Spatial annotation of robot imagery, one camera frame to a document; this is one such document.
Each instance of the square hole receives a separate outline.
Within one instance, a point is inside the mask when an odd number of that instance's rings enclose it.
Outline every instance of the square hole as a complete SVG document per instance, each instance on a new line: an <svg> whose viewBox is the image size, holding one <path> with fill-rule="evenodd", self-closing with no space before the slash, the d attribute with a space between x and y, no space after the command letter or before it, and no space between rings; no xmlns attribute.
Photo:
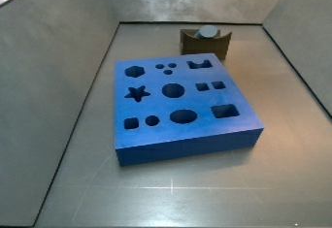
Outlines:
<svg viewBox="0 0 332 228"><path fill-rule="evenodd" d="M207 83L199 83L196 85L196 88L199 91L207 91L207 90L209 90L209 85Z"/></svg>
<svg viewBox="0 0 332 228"><path fill-rule="evenodd" d="M227 88L223 81L213 81L213 87L215 87L215 89L224 89L224 88Z"/></svg>
<svg viewBox="0 0 332 228"><path fill-rule="evenodd" d="M233 104L215 106L212 107L212 110L213 110L213 115L216 118L224 118L224 117L240 115L237 108Z"/></svg>
<svg viewBox="0 0 332 228"><path fill-rule="evenodd" d="M140 128L140 120L136 117L125 119L125 129L137 129Z"/></svg>

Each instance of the shape sorter board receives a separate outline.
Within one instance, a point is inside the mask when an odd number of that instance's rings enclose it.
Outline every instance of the shape sorter board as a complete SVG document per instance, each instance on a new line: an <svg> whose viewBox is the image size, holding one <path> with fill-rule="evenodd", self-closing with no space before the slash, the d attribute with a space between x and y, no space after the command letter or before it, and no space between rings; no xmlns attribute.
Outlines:
<svg viewBox="0 0 332 228"><path fill-rule="evenodd" d="M120 61L114 74L122 166L256 144L264 124L213 53Z"/></svg>

